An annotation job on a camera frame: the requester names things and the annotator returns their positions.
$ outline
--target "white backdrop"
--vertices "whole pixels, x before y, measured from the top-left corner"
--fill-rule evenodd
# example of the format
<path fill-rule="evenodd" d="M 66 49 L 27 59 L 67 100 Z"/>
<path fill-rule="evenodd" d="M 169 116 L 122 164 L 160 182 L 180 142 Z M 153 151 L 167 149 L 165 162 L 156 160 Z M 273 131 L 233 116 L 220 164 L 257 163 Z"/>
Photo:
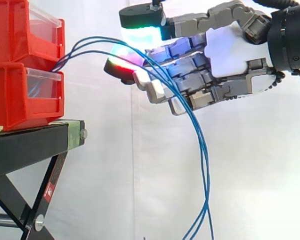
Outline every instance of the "white backdrop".
<path fill-rule="evenodd" d="M 82 37 L 119 37 L 118 11 L 129 4 L 32 2 L 65 19 L 68 50 Z M 206 12 L 220 2 L 164 5 L 172 17 Z M 195 132 L 187 116 L 172 116 L 168 105 L 150 104 L 135 86 L 106 75 L 105 60 L 83 56 L 65 69 L 66 117 L 85 120 L 89 137 L 68 155 L 47 227 L 56 240 L 181 239 L 203 203 Z M 300 239 L 300 80 L 288 76 L 271 91 L 196 115 L 209 149 L 215 239 Z M 10 175 L 29 203 L 45 166 Z M 19 239 L 15 230 L 0 230 L 0 240 Z M 209 239 L 207 223 L 197 239 Z"/>

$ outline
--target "stacked red bins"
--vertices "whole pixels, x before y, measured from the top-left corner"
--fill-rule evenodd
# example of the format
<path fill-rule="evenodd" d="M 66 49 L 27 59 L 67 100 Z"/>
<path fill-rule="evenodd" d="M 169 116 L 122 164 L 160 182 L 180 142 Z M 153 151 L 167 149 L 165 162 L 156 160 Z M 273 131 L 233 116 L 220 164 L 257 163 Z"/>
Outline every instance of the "stacked red bins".
<path fill-rule="evenodd" d="M 47 125 L 64 115 L 65 25 L 27 0 L 0 0 L 0 130 Z"/>

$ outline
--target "metal bolt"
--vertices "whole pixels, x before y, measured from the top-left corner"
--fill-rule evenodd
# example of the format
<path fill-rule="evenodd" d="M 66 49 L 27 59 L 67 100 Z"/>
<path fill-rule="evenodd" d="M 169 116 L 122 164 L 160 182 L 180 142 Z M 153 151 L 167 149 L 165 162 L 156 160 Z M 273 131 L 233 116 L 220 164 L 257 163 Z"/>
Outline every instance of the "metal bolt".
<path fill-rule="evenodd" d="M 88 131 L 87 131 L 86 129 L 82 129 L 82 130 L 80 131 L 80 138 L 81 138 L 82 140 L 86 140 L 87 137 L 88 137 Z"/>
<path fill-rule="evenodd" d="M 36 217 L 34 221 L 34 230 L 37 232 L 40 232 L 45 226 L 45 217 L 40 214 L 39 216 Z"/>

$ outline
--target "blue wire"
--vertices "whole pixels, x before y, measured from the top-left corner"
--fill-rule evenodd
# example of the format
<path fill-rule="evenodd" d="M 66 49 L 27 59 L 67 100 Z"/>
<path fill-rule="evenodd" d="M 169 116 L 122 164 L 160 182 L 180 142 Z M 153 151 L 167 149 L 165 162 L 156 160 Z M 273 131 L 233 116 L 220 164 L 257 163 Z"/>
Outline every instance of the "blue wire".
<path fill-rule="evenodd" d="M 201 211 L 200 213 L 202 213 L 203 212 L 203 214 L 202 214 L 202 218 L 201 218 L 201 220 L 202 221 L 200 221 L 200 224 L 199 224 L 199 226 L 198 226 L 198 228 L 197 228 L 197 231 L 194 233 L 194 235 L 192 235 L 192 237 L 194 237 L 196 234 L 197 234 L 197 232 L 198 232 L 198 230 L 200 229 L 200 226 L 201 226 L 201 224 L 202 224 L 202 222 L 203 222 L 203 219 L 204 219 L 204 216 L 205 216 L 205 214 L 206 214 L 206 210 L 207 210 L 207 202 L 205 202 L 205 205 L 203 206 L 203 211 Z"/>
<path fill-rule="evenodd" d="M 111 42 L 111 41 L 94 41 L 94 42 L 90 42 L 90 43 L 86 43 L 84 44 L 83 46 L 81 47 L 78 47 L 78 44 L 85 41 L 85 40 L 89 40 L 89 39 L 95 39 L 95 38 L 102 38 L 102 39 L 111 39 L 111 40 L 115 40 L 115 42 Z M 194 232 L 194 234 L 191 236 L 191 239 L 193 239 L 197 232 L 199 231 L 201 225 L 202 225 L 202 222 L 204 220 L 204 216 L 206 214 L 206 212 L 208 212 L 208 215 L 209 215 L 209 224 L 210 224 L 210 231 L 211 231 L 211 238 L 214 239 L 214 233 L 213 233 L 213 227 L 212 227 L 212 219 L 211 219 L 211 213 L 210 213 L 210 209 L 209 209 L 209 205 L 208 205 L 208 201 L 209 201 L 209 193 L 210 193 L 210 173 L 209 173 L 209 160 L 208 160 L 208 150 L 207 150 L 207 145 L 206 145 L 206 142 L 205 142 L 205 139 L 204 139 L 204 136 L 203 136 L 203 133 L 202 133 L 202 130 L 200 128 L 200 124 L 198 122 L 198 120 L 196 119 L 195 115 L 193 114 L 192 110 L 190 109 L 188 103 L 185 101 L 184 97 L 180 94 L 179 91 L 177 90 L 174 90 L 172 89 L 171 85 L 173 87 L 176 86 L 175 82 L 171 79 L 171 77 L 168 75 L 168 73 L 157 63 L 155 62 L 154 60 L 152 60 L 151 58 L 149 58 L 148 56 L 146 56 L 145 54 L 143 54 L 142 52 L 140 52 L 139 50 L 135 49 L 135 48 L 132 48 L 130 46 L 128 46 L 125 42 L 121 41 L 121 40 L 117 40 L 115 38 L 108 38 L 108 37 L 88 37 L 88 38 L 85 38 L 85 39 L 82 39 L 81 41 L 79 41 L 73 48 L 72 48 L 72 51 L 67 54 L 66 56 L 64 56 L 62 59 L 60 59 L 60 61 L 56 64 L 56 67 L 58 67 L 60 64 L 62 64 L 62 66 L 58 69 L 58 71 L 60 69 L 63 68 L 63 66 L 72 58 L 75 58 L 75 57 L 78 57 L 80 55 L 83 55 L 83 54 L 87 54 L 87 53 L 101 53 L 101 54 L 106 54 L 106 55 L 110 55 L 110 56 L 113 56 L 113 57 L 116 57 L 116 58 L 119 58 L 119 59 L 122 59 L 124 61 L 126 61 L 126 59 L 124 58 L 121 58 L 121 57 L 118 57 L 114 54 L 111 54 L 111 53 L 107 53 L 107 52 L 103 52 L 103 51 L 86 51 L 86 52 L 82 52 L 82 53 L 79 53 L 79 54 L 76 54 L 74 56 L 72 56 L 73 52 L 78 50 L 78 49 L 81 49 L 87 45 L 90 45 L 90 44 L 93 44 L 93 43 L 99 43 L 99 42 L 108 42 L 108 43 L 115 43 L 115 44 L 121 44 L 121 45 L 124 45 L 124 46 L 127 46 L 131 49 L 133 49 L 134 51 L 136 51 L 138 54 L 140 54 L 143 58 L 145 58 L 152 67 L 154 67 L 151 63 L 154 63 L 155 65 L 158 66 L 159 69 L 162 70 L 162 72 L 165 74 L 165 76 L 168 78 L 168 82 L 166 82 L 163 78 L 163 76 L 161 75 L 161 73 L 159 73 L 158 71 L 156 71 L 156 69 L 154 68 L 154 70 L 160 75 L 160 77 L 156 76 L 155 74 L 153 74 L 152 72 L 148 71 L 146 68 L 144 67 L 141 67 L 142 69 L 146 70 L 149 74 L 153 75 L 156 79 L 159 79 L 160 81 L 162 81 L 162 83 L 164 83 L 165 85 L 167 85 L 168 88 L 170 88 L 170 90 L 174 93 L 174 95 L 180 100 L 180 102 L 182 103 L 182 105 L 184 106 L 185 110 L 187 111 L 187 113 L 189 114 L 190 116 L 190 119 L 194 125 L 194 128 L 197 132 L 197 135 L 198 135 L 198 140 L 199 140 L 199 145 L 200 145 L 200 154 L 201 154 L 201 171 L 202 171 L 202 178 L 203 178 L 203 185 L 204 185 L 204 191 L 205 191 L 205 203 L 203 205 L 203 208 L 199 214 L 199 216 L 197 217 L 197 219 L 195 220 L 195 222 L 193 223 L 193 225 L 191 226 L 190 230 L 188 231 L 190 233 L 190 231 L 193 229 L 194 225 L 196 224 L 196 222 L 198 222 L 199 220 L 199 217 L 200 215 L 202 215 L 201 217 L 201 221 L 196 229 L 196 231 Z M 133 64 L 133 65 L 136 65 L 138 66 L 137 64 L 134 64 L 133 62 L 130 62 L 130 61 L 127 61 L 128 63 L 130 64 Z M 204 168 L 203 168 L 203 156 L 202 156 L 202 150 L 204 152 L 204 156 L 205 156 L 205 160 L 206 160 L 206 168 L 207 168 L 207 188 L 206 188 L 206 180 L 205 180 L 205 174 L 204 174 Z"/>

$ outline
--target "glowing led light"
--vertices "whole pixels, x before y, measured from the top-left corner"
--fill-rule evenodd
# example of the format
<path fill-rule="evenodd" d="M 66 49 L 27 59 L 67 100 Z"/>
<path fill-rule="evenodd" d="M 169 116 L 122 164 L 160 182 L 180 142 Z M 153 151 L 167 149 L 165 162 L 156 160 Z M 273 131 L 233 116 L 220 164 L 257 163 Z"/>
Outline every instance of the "glowing led light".
<path fill-rule="evenodd" d="M 121 29 L 123 40 L 129 44 L 130 46 L 142 51 L 145 53 L 145 50 L 154 49 L 161 45 L 161 31 L 159 27 L 142 27 L 142 28 L 134 28 L 134 29 Z M 139 56 L 136 52 L 132 49 L 122 46 L 122 45 L 115 45 L 112 50 L 112 54 L 118 55 L 122 58 L 125 58 L 135 64 L 142 65 L 144 59 Z M 120 60 L 115 57 L 109 57 L 109 60 L 122 68 L 137 70 L 138 67 L 131 65 L 123 60 Z"/>
<path fill-rule="evenodd" d="M 125 42 L 140 51 L 154 49 L 163 45 L 159 27 L 122 28 L 121 33 Z"/>

